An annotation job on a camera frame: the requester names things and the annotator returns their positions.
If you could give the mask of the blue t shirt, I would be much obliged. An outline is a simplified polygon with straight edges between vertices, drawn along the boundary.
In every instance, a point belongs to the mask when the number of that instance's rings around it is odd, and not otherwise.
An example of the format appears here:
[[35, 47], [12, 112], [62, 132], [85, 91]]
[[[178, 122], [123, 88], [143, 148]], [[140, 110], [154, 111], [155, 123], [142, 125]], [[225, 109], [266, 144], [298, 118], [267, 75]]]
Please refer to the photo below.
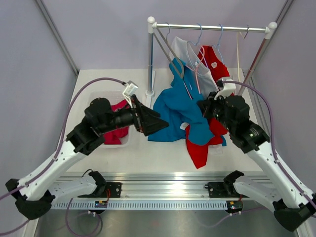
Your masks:
[[187, 138], [193, 144], [206, 145], [214, 134], [197, 105], [203, 96], [198, 92], [196, 79], [183, 61], [173, 59], [169, 68], [173, 74], [170, 88], [160, 93], [153, 106], [169, 126], [150, 135], [148, 141], [174, 142]]

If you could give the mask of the magenta t shirt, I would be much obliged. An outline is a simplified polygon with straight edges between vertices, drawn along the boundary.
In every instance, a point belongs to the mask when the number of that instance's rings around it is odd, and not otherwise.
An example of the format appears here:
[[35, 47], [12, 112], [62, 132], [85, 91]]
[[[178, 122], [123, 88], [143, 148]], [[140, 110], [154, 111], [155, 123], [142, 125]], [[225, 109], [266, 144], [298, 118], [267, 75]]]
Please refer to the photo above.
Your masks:
[[[115, 105], [111, 105], [111, 109], [116, 112], [119, 109], [122, 109], [124, 107], [129, 107], [126, 100], [122, 100], [119, 103]], [[104, 145], [122, 145], [122, 138], [126, 137], [128, 135], [129, 128], [120, 128], [111, 132], [108, 132], [103, 135], [105, 141]]]

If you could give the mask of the pink hanger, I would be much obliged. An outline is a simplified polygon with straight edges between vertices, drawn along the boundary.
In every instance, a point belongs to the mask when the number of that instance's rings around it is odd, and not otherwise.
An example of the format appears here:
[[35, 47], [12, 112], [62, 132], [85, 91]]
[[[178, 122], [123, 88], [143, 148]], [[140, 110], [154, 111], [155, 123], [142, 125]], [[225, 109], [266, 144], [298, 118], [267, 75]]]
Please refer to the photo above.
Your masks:
[[186, 65], [186, 67], [191, 70], [194, 75], [195, 75], [195, 79], [196, 79], [196, 84], [197, 84], [197, 89], [199, 94], [201, 94], [201, 89], [200, 89], [200, 84], [199, 84], [199, 79], [198, 79], [198, 69], [200, 67], [200, 65], [202, 65], [203, 60], [205, 59], [205, 49], [203, 46], [199, 47], [199, 53], [201, 54], [201, 58], [197, 58], [197, 61], [195, 63], [192, 63], [193, 66], [188, 66]]

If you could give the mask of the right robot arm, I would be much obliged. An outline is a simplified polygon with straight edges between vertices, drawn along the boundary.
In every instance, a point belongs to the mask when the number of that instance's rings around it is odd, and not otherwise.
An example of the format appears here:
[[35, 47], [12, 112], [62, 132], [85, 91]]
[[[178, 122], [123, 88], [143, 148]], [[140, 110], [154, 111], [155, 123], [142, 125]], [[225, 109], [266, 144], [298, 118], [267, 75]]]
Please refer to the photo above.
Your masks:
[[210, 95], [197, 105], [206, 118], [216, 119], [228, 130], [232, 143], [262, 169], [274, 186], [267, 188], [234, 171], [224, 178], [223, 190], [227, 195], [239, 194], [260, 203], [290, 232], [316, 213], [316, 194], [276, 152], [272, 137], [250, 120], [250, 107], [243, 97]]

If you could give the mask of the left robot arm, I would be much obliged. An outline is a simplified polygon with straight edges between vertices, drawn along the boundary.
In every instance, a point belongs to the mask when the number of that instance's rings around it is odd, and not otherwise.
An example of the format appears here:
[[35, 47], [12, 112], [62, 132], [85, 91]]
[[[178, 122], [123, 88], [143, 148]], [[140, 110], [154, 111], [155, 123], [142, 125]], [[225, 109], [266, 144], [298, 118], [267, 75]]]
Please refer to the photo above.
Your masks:
[[135, 95], [131, 101], [130, 107], [113, 111], [108, 99], [94, 99], [60, 149], [28, 176], [6, 182], [6, 188], [15, 198], [15, 206], [24, 217], [35, 220], [64, 200], [98, 198], [105, 193], [107, 182], [97, 171], [77, 180], [55, 184], [70, 167], [104, 144], [104, 134], [133, 125], [138, 132], [149, 136], [169, 126], [158, 112], [144, 106]]

